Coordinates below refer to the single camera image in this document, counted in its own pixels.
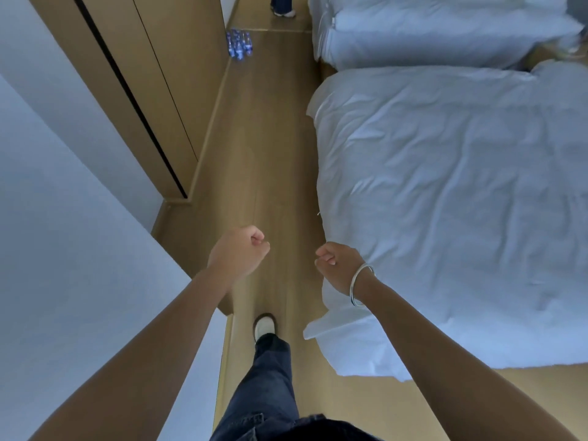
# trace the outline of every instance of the dark blue jeans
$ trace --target dark blue jeans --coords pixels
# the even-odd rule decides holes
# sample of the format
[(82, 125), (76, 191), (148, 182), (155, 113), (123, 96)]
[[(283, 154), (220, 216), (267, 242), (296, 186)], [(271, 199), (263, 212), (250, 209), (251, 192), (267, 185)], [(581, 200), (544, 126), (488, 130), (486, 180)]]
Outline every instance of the dark blue jeans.
[(292, 0), (272, 0), (272, 8), (276, 14), (287, 14), (292, 10)]
[(265, 441), (324, 416), (300, 419), (290, 346), (275, 334), (255, 344), (254, 364), (229, 402), (211, 441)]

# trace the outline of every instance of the leg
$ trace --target leg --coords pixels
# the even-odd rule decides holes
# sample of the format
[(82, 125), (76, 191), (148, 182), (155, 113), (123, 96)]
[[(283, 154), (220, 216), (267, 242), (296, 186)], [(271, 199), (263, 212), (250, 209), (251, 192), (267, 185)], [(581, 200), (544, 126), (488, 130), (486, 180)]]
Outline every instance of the leg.
[(278, 15), (285, 15), (292, 11), (292, 0), (275, 0), (273, 11)]
[(265, 334), (255, 344), (254, 364), (237, 387), (211, 440), (238, 439), (270, 418), (287, 424), (299, 418), (290, 346), (275, 334)]

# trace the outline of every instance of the fist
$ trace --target fist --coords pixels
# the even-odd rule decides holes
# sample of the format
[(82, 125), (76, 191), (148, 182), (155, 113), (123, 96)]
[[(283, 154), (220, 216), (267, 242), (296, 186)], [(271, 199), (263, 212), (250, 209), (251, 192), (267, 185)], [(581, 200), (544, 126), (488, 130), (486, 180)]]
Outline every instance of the fist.
[(344, 244), (322, 245), (316, 251), (315, 265), (327, 281), (342, 294), (349, 295), (351, 280), (361, 265), (365, 263), (356, 249)]
[(255, 226), (233, 229), (218, 240), (208, 257), (208, 268), (230, 285), (251, 274), (269, 252), (269, 243)]

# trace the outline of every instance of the foot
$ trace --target foot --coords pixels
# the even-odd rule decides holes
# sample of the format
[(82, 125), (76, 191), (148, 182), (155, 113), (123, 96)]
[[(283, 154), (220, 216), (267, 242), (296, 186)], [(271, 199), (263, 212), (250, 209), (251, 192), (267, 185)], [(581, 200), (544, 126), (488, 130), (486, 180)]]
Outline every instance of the foot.
[(292, 9), (290, 12), (286, 14), (278, 14), (276, 11), (273, 11), (273, 14), (278, 17), (294, 18), (296, 16), (296, 11)]
[(254, 322), (254, 339), (255, 343), (261, 336), (276, 333), (276, 318), (271, 314), (262, 314)]

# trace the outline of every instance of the wrinkled sheet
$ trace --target wrinkled sheet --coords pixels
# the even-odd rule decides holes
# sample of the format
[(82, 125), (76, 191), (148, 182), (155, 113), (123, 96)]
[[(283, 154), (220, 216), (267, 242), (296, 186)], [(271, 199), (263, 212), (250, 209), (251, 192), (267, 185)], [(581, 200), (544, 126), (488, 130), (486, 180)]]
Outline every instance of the wrinkled sheet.
[(309, 0), (315, 59), (340, 71), (511, 67), (536, 43), (581, 31), (566, 6), (566, 0)]
[[(493, 368), (588, 362), (588, 69), (349, 70), (308, 114), (327, 240)], [(339, 375), (410, 378), (367, 309), (323, 301), (304, 335)]]

